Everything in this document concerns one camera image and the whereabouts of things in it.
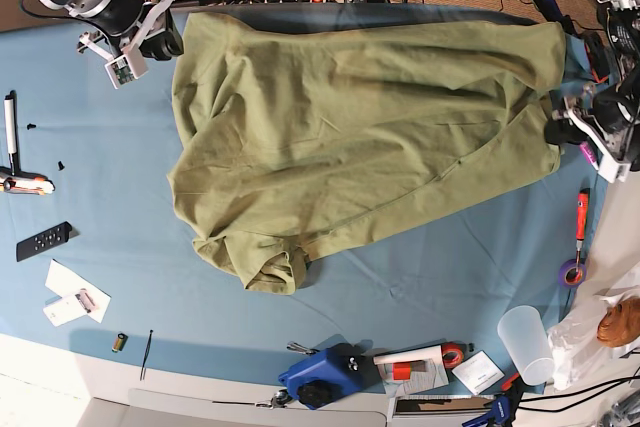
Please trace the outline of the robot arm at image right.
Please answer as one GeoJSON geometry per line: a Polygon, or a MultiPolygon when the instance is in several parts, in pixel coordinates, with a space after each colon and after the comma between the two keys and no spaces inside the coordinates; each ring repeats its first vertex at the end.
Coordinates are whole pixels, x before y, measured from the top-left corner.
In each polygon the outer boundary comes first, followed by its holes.
{"type": "Polygon", "coordinates": [[[556,108],[571,50],[601,46],[555,22],[383,5],[193,13],[173,76],[174,172],[522,184],[572,143],[605,180],[625,180],[639,164],[638,17],[609,2],[621,78],[556,108]]]}

